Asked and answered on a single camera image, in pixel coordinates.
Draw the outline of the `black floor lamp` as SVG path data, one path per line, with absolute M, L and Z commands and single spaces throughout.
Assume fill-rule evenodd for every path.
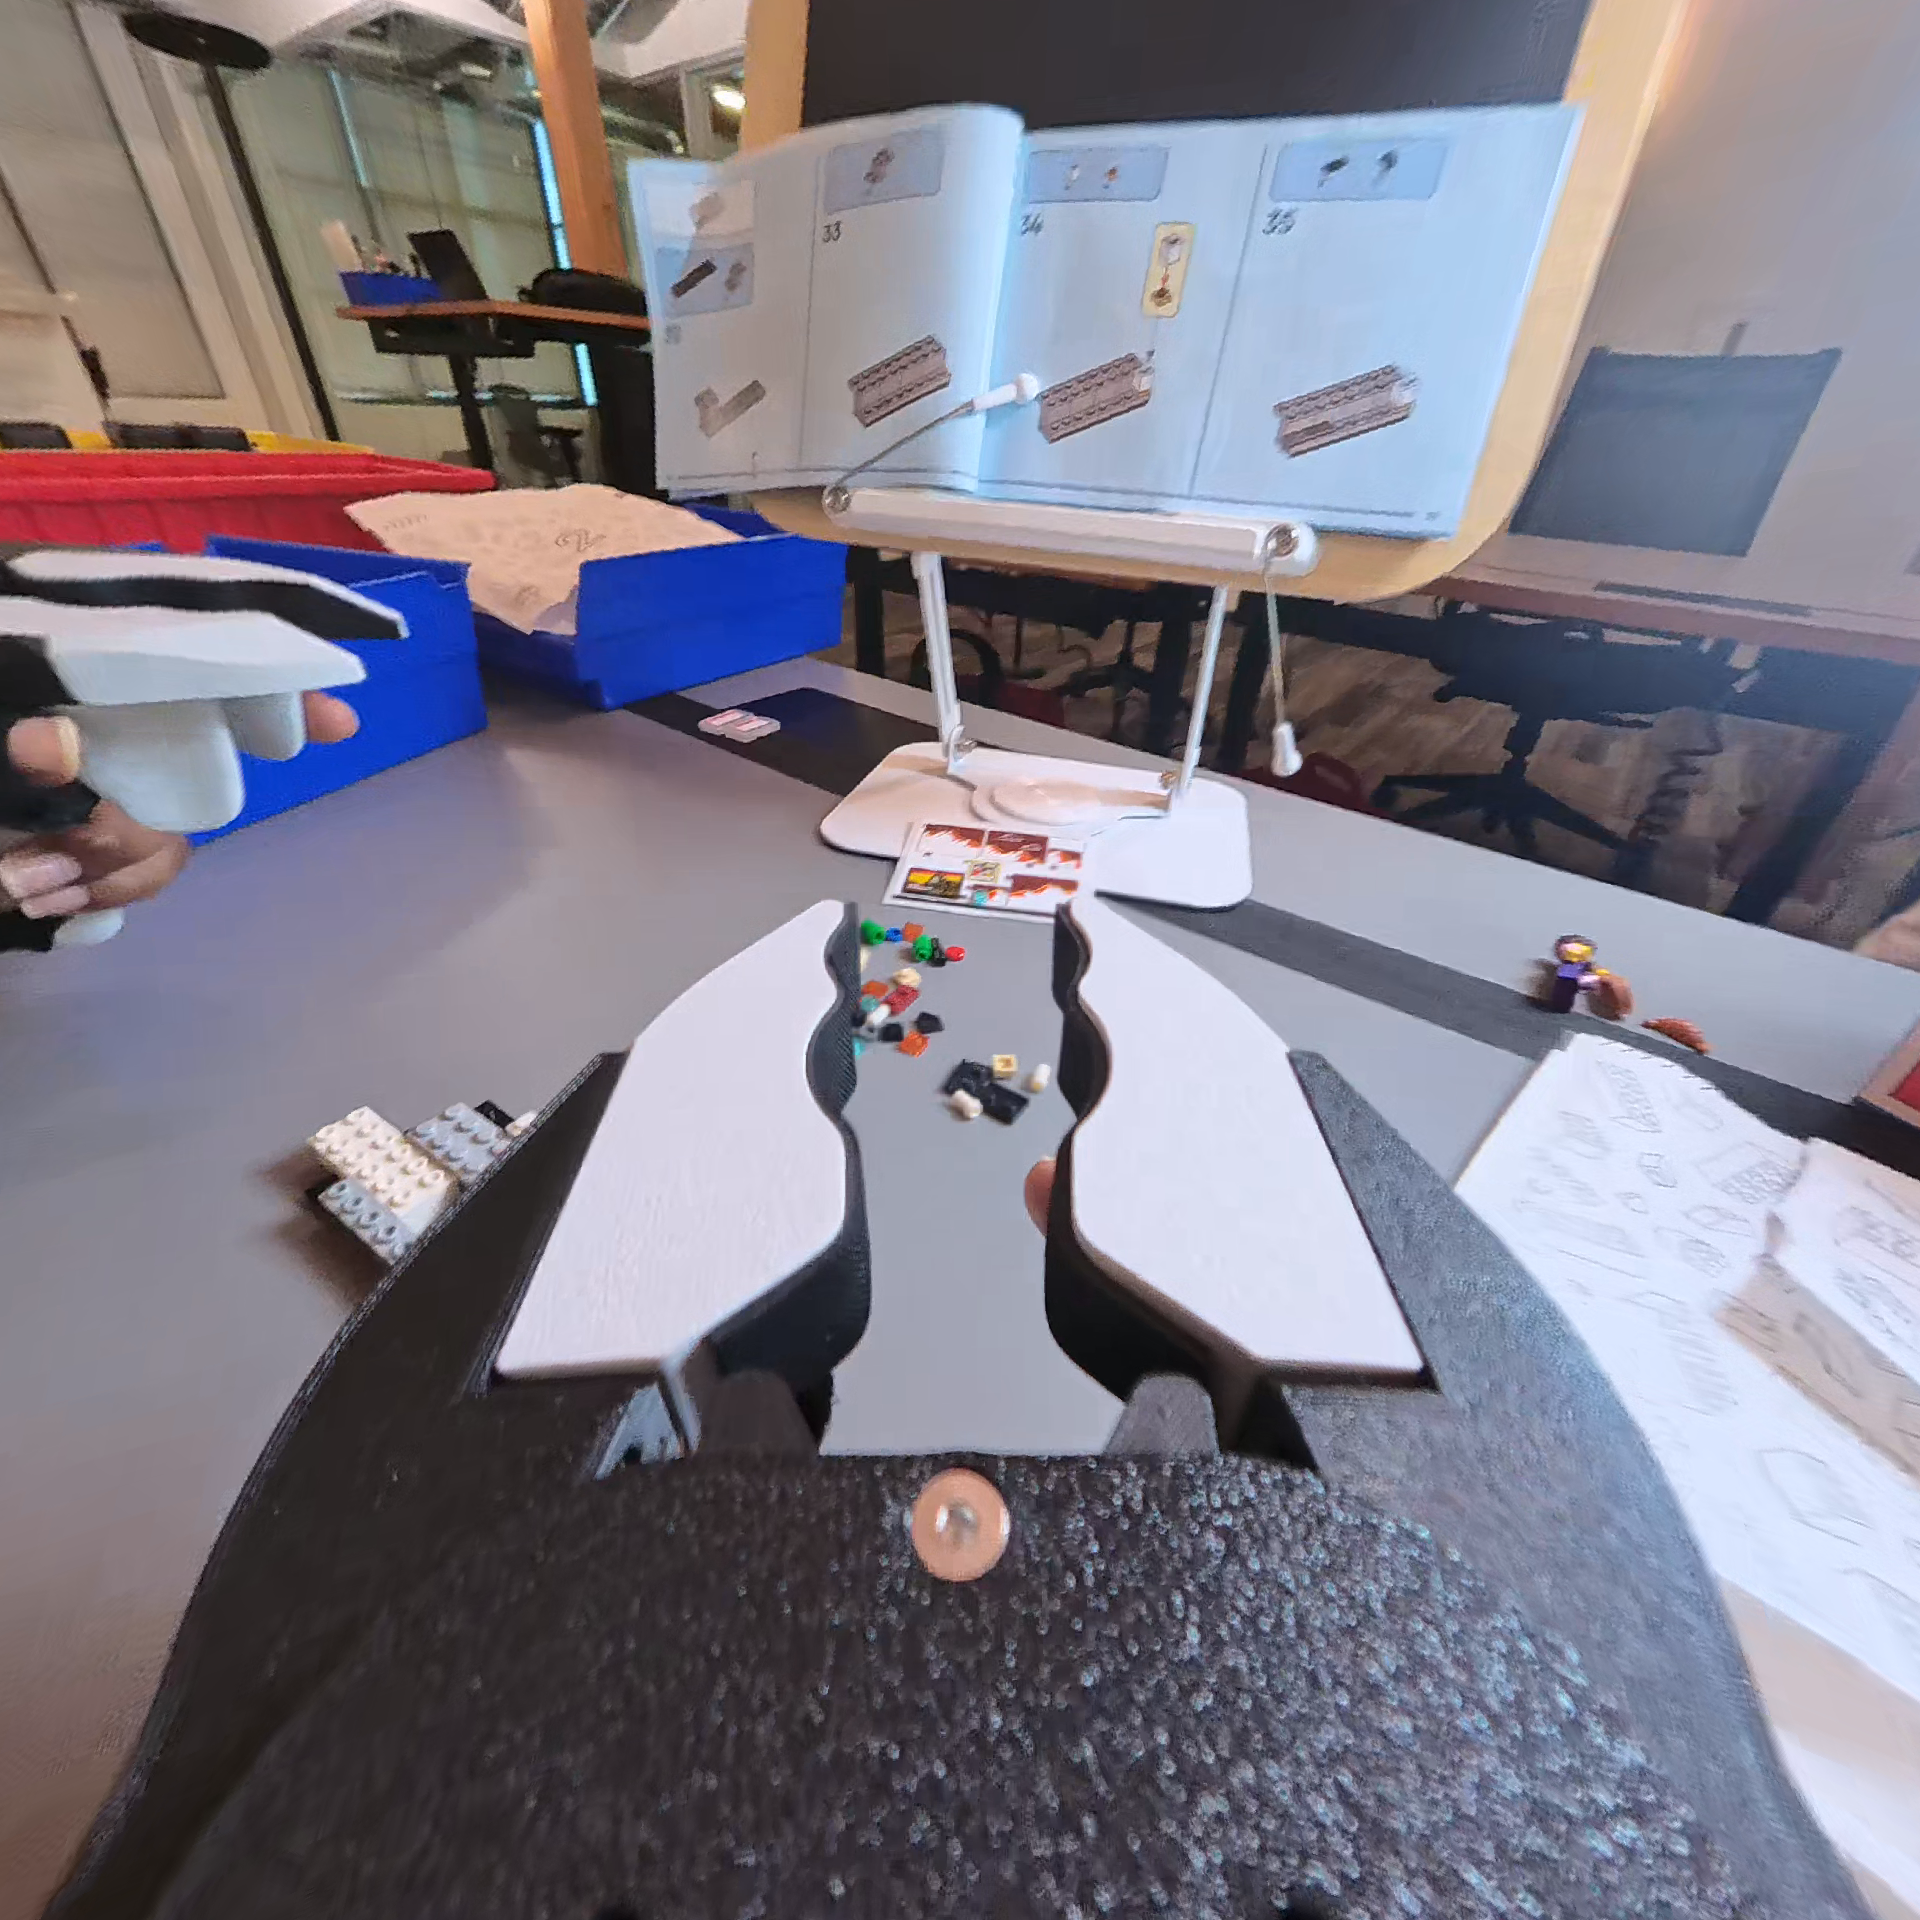
M 299 308 L 299 292 L 294 290 L 291 273 L 286 272 L 286 258 L 277 243 L 275 219 L 269 215 L 266 200 L 259 196 L 259 179 L 251 168 L 248 146 L 240 136 L 233 96 L 227 88 L 227 74 L 257 74 L 275 65 L 275 53 L 259 38 L 240 34 L 237 28 L 222 21 L 201 21 L 196 16 L 171 10 L 156 3 L 138 3 L 121 14 L 121 25 L 129 38 L 143 43 L 150 53 L 190 63 L 198 68 L 201 92 L 207 96 L 216 129 L 222 136 L 227 166 L 240 190 L 240 201 L 248 212 L 251 237 L 257 243 L 259 259 L 269 272 L 269 281 L 277 295 L 277 309 L 286 323 L 286 335 L 295 350 L 313 413 L 323 425 L 323 436 L 331 439 L 337 421 L 331 413 L 327 378 L 320 373 L 317 357 L 304 330 L 304 314 Z

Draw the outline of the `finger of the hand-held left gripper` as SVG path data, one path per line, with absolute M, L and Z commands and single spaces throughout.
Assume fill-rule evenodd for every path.
M 270 612 L 42 606 L 42 653 L 82 707 L 257 700 L 364 678 L 351 649 Z
M 313 573 L 129 548 L 20 548 L 3 595 L 95 612 L 259 613 L 320 642 L 402 642 L 398 612 Z

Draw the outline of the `sticker sheet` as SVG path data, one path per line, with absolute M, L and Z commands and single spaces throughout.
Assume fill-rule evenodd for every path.
M 1052 919 L 1082 894 L 1091 847 L 1087 830 L 915 821 L 905 833 L 886 902 Z

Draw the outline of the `grey lego model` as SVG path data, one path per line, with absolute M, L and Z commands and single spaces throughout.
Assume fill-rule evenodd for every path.
M 306 1138 L 320 1167 L 310 1197 L 393 1266 L 489 1179 L 533 1124 L 537 1111 L 512 1115 L 493 1102 L 452 1102 L 406 1128 L 358 1107 Z

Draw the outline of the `white printed paper bag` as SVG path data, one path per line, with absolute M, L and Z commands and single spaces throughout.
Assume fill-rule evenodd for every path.
M 465 565 L 475 612 L 561 637 L 575 633 L 586 565 L 742 539 L 683 507 L 601 483 L 393 492 L 355 501 L 345 514 L 395 557 Z
M 1721 1316 L 1804 1146 L 1670 1056 L 1575 1038 L 1459 1196 L 1634 1417 L 1734 1615 L 1789 1775 L 1881 1918 L 1918 1915 L 1918 1481 Z

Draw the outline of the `purple lego minifigure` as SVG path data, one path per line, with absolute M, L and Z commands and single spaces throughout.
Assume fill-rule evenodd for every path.
M 1597 963 L 1597 944 L 1569 933 L 1553 941 L 1537 981 L 1537 1003 L 1553 1016 L 1589 1013 L 1597 1021 L 1626 1021 L 1634 992 L 1620 973 Z

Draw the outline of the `black monitor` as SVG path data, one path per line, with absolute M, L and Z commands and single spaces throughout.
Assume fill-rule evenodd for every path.
M 1590 348 L 1528 490 L 1517 536 L 1745 557 L 1840 348 Z

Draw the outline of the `white book stand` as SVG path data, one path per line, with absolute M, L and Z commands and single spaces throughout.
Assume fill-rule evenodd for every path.
M 1222 783 L 1197 774 L 1204 703 L 1221 638 L 1247 581 L 1275 588 L 1320 558 L 1320 536 L 1272 508 L 1176 511 L 1095 508 L 986 498 L 940 486 L 872 486 L 879 454 L 844 468 L 822 492 L 826 518 L 875 545 L 901 548 L 919 588 L 936 742 L 891 749 L 836 801 L 822 842 L 849 854 L 898 857 L 923 821 L 987 830 L 1044 830 L 1091 842 L 1092 884 L 1118 900 L 1221 911 L 1254 891 L 1247 810 Z M 1168 774 L 1098 761 L 981 747 L 956 698 L 944 558 L 961 548 L 1001 548 L 1063 568 L 1190 573 L 1210 584 L 1196 703 L 1181 754 Z

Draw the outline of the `blue storage bin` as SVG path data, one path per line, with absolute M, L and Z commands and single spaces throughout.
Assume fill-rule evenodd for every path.
M 381 548 L 245 536 L 205 536 L 201 551 L 218 558 L 294 568 L 358 588 L 395 612 L 406 622 L 406 638 L 351 648 L 364 664 L 364 678 L 342 692 L 360 720 L 348 742 L 310 747 L 294 761 L 244 754 L 244 810 L 227 828 L 190 835 L 193 843 L 227 839 L 486 731 L 465 565 L 410 558 Z
M 756 511 L 695 507 L 724 541 L 586 558 L 573 631 L 542 612 L 521 631 L 472 612 L 475 649 L 494 674 L 580 707 L 612 711 L 838 645 L 847 548 L 795 536 Z

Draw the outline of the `lego instruction booklet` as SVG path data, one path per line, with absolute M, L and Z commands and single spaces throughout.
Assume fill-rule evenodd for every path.
M 659 480 L 1452 536 L 1579 119 L 927 104 L 637 158 Z

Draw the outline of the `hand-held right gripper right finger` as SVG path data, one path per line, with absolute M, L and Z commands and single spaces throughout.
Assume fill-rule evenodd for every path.
M 1222 1443 L 1302 1453 L 1286 1387 L 1420 1389 L 1427 1362 L 1293 1050 L 1095 897 L 1056 911 L 1066 1028 L 1044 1308 L 1118 1400 L 1186 1378 Z

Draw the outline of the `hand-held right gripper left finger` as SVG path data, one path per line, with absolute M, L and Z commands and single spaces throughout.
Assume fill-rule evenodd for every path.
M 781 1378 L 804 1407 L 868 1326 L 847 1108 L 858 913 L 822 900 L 702 973 L 629 1048 L 493 1362 L 507 1381 Z

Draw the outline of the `person's left hand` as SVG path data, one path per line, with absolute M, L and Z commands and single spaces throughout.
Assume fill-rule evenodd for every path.
M 304 694 L 306 745 L 340 745 L 358 732 L 348 700 L 331 692 Z M 78 745 L 63 720 L 24 720 L 3 732 L 3 754 L 37 779 L 71 779 Z M 13 930 L 5 949 L 82 945 L 109 937 L 118 916 L 156 900 L 179 877 L 189 835 L 153 830 L 102 801 L 82 828 L 23 839 L 3 853 L 3 916 Z

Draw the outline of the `black and tan lego cluster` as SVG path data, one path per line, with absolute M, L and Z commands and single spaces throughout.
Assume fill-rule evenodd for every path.
M 1012 1050 L 998 1050 L 986 1059 L 956 1059 L 940 1084 L 940 1095 L 956 1117 L 992 1117 L 1001 1125 L 1012 1125 L 1045 1086 L 1045 1061 L 1020 1073 L 1020 1059 Z

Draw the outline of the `wooden standing desk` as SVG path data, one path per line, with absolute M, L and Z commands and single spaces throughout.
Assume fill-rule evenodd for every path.
M 601 469 L 620 492 L 656 492 L 656 377 L 645 314 L 528 301 L 342 303 L 340 320 L 364 323 L 381 355 L 442 357 L 472 468 L 494 475 L 481 417 L 475 366 L 530 357 L 542 344 L 590 350 Z

